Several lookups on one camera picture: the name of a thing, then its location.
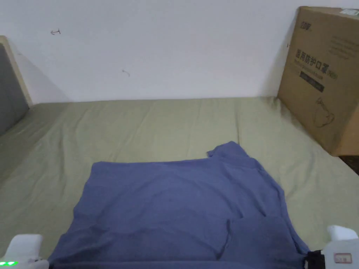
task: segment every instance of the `headboard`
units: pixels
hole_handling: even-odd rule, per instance
[[[5,36],[0,36],[0,135],[29,110],[31,99]]]

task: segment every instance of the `bed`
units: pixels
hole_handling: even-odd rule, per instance
[[[228,141],[284,189],[293,226],[312,250],[329,241],[328,225],[359,231],[358,175],[275,97],[38,104],[0,136],[0,256],[14,235],[39,233],[48,257],[94,162],[200,159]]]

